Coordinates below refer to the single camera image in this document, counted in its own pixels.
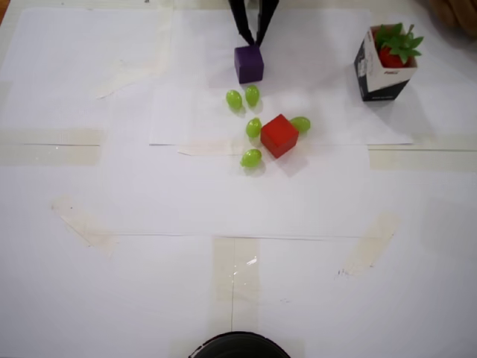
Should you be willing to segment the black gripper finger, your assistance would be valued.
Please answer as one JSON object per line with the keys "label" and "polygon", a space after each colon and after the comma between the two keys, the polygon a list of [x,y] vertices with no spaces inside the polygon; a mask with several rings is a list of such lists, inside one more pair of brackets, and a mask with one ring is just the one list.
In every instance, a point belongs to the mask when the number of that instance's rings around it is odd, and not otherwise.
{"label": "black gripper finger", "polygon": [[239,35],[248,45],[254,45],[255,40],[249,29],[247,12],[244,0],[229,0],[230,9],[233,14],[234,21]]}
{"label": "black gripper finger", "polygon": [[260,46],[265,38],[266,31],[270,25],[274,12],[279,4],[279,0],[260,0],[258,14],[258,29],[256,33],[256,45]]}

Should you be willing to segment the bare person hand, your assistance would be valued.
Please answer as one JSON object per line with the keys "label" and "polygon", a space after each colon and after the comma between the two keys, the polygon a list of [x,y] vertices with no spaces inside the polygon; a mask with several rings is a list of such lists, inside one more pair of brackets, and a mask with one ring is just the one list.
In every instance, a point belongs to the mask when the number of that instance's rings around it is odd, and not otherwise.
{"label": "bare person hand", "polygon": [[431,0],[429,5],[445,25],[476,38],[476,0]]}

